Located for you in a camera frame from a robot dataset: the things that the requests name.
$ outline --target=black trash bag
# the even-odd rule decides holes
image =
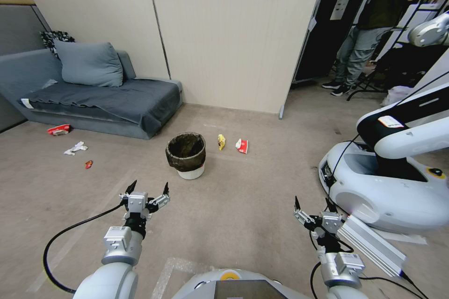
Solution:
[[[198,133],[181,133],[169,141],[165,154],[171,167],[181,172],[194,171],[206,160],[206,141]]]

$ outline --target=trash can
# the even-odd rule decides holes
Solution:
[[[193,180],[204,172],[206,160],[206,141],[198,133],[178,134],[165,148],[168,164],[187,180]]]

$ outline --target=white paper label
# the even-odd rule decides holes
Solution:
[[[345,13],[349,0],[337,0],[333,8],[330,20],[341,20]]]
[[[380,121],[386,127],[390,128],[404,127],[404,125],[402,125],[399,121],[397,121],[391,116],[379,117],[377,120]]]
[[[27,108],[34,108],[30,103],[28,98],[20,98],[22,104]]]

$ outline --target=gray blanket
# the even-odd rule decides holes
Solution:
[[[180,93],[174,83],[129,79],[118,87],[56,83],[21,98],[28,98],[31,103],[97,107],[138,124],[151,136],[175,113]]]

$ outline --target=black power button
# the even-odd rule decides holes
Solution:
[[[443,175],[443,171],[439,168],[429,168],[429,172],[431,172],[432,174],[434,174],[436,176]]]

